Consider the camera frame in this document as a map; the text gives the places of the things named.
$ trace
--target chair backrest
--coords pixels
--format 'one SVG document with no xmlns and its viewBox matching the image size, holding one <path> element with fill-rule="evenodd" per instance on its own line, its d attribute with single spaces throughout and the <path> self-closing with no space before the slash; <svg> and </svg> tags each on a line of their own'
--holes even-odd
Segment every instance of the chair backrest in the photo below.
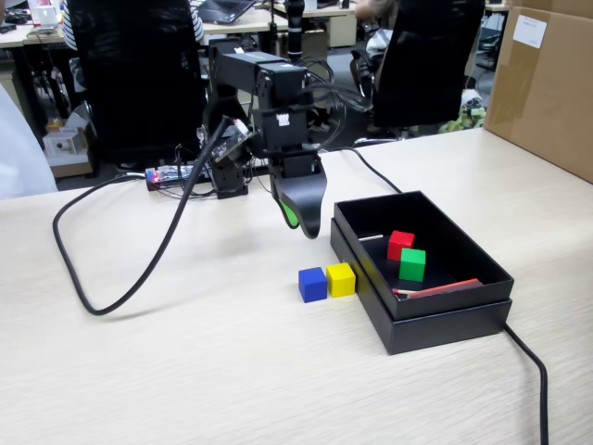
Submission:
<svg viewBox="0 0 593 445">
<path fill-rule="evenodd" d="M 485 1 L 397 1 L 393 36 L 373 96 L 375 125 L 455 120 Z"/>
<path fill-rule="evenodd" d="M 197 150 L 206 104 L 187 0 L 69 0 L 100 156 Z"/>
</svg>

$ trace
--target green cube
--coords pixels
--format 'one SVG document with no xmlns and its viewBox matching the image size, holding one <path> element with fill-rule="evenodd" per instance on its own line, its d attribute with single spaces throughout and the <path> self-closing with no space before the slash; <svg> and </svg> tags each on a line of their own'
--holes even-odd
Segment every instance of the green cube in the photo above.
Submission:
<svg viewBox="0 0 593 445">
<path fill-rule="evenodd" d="M 422 281 L 424 279 L 424 266 L 426 265 L 426 252 L 415 248 L 403 248 L 399 262 L 399 279 L 409 281 Z"/>
</svg>

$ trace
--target blue cube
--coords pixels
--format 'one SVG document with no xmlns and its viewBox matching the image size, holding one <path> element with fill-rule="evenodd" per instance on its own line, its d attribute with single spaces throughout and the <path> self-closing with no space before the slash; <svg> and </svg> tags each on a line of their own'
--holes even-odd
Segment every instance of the blue cube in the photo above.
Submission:
<svg viewBox="0 0 593 445">
<path fill-rule="evenodd" d="M 315 267 L 298 271 L 298 289 L 306 303 L 327 299 L 327 279 L 323 269 Z"/>
</svg>

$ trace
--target cube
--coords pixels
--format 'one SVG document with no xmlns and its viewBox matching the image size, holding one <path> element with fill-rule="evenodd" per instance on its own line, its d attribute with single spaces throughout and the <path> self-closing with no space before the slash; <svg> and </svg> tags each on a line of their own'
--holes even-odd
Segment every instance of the cube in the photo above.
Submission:
<svg viewBox="0 0 593 445">
<path fill-rule="evenodd" d="M 356 292 L 356 275 L 347 262 L 327 266 L 327 282 L 333 298 L 353 295 Z"/>
<path fill-rule="evenodd" d="M 403 248 L 411 248 L 414 242 L 414 234 L 407 234 L 406 232 L 398 232 L 394 230 L 389 237 L 389 246 L 387 247 L 387 258 L 393 261 L 401 260 L 401 250 Z"/>
<path fill-rule="evenodd" d="M 327 279 L 323 269 L 315 267 L 298 271 L 298 290 L 306 303 L 327 299 Z"/>
<path fill-rule="evenodd" d="M 403 248 L 401 250 L 401 261 L 399 262 L 399 279 L 422 281 L 425 266 L 426 252 L 424 250 Z"/>
</svg>

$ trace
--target white paper label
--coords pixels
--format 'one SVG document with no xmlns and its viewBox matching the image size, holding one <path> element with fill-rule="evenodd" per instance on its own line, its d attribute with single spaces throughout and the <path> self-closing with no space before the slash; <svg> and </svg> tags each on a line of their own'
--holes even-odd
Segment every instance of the white paper label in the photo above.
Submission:
<svg viewBox="0 0 593 445">
<path fill-rule="evenodd" d="M 515 34 L 512 35 L 512 40 L 516 40 L 517 42 L 521 42 L 522 44 L 534 48 L 539 48 L 541 46 L 541 41 L 544 40 L 546 26 L 548 26 L 548 24 L 545 21 L 531 19 L 526 16 L 519 16 Z"/>
</svg>

